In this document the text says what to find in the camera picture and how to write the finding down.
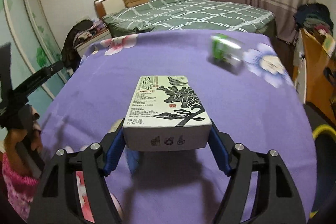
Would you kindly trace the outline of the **person's left hand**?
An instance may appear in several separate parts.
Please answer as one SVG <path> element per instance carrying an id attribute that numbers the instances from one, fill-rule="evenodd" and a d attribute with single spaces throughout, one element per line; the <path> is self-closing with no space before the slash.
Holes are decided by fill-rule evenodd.
<path id="1" fill-rule="evenodd" d="M 38 123 L 40 115 L 33 108 L 30 107 L 31 115 L 33 116 L 33 124 L 31 127 L 30 136 L 30 150 L 37 152 L 39 155 L 43 150 L 43 144 L 41 139 L 41 126 Z M 9 166 L 11 169 L 22 177 L 33 177 L 35 176 L 35 171 L 31 169 L 27 159 L 23 159 L 18 152 L 18 143 L 22 143 L 25 139 L 28 131 L 25 129 L 12 128 L 6 135 L 3 145 L 5 148 L 5 153 L 9 161 Z"/>

